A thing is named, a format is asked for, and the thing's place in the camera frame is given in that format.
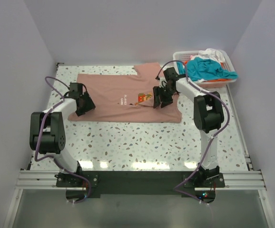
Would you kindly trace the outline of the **pink printed t-shirt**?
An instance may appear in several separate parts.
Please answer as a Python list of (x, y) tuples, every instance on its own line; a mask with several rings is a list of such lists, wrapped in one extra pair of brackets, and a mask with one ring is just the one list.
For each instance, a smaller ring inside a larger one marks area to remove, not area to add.
[(87, 87), (95, 109), (84, 115), (71, 113), (69, 121), (124, 123), (180, 123), (178, 95), (164, 108), (153, 108), (156, 76), (163, 76), (159, 63), (135, 65), (135, 75), (78, 74), (77, 82)]

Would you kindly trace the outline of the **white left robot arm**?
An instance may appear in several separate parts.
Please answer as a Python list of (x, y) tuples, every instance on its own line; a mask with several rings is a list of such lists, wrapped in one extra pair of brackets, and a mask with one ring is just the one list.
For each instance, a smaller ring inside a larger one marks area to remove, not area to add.
[(64, 122), (70, 114), (82, 116), (95, 109), (95, 104), (83, 83), (70, 83), (68, 91), (58, 103), (42, 112), (33, 112), (30, 118), (29, 145), (40, 162), (51, 159), (59, 168), (55, 175), (58, 187), (89, 188), (91, 183), (84, 176), (79, 161), (66, 148)]

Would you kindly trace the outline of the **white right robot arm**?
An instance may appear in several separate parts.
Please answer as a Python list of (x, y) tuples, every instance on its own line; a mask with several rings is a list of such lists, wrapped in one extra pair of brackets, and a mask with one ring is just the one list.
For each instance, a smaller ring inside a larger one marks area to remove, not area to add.
[(179, 75), (173, 67), (156, 76), (158, 86), (153, 87), (154, 108), (173, 103), (172, 96), (180, 93), (193, 102), (193, 121), (201, 136), (201, 159), (196, 169), (175, 188), (190, 182), (192, 186), (207, 187), (219, 177), (217, 136), (225, 129), (223, 106), (218, 92), (209, 92), (195, 84), (187, 75)]

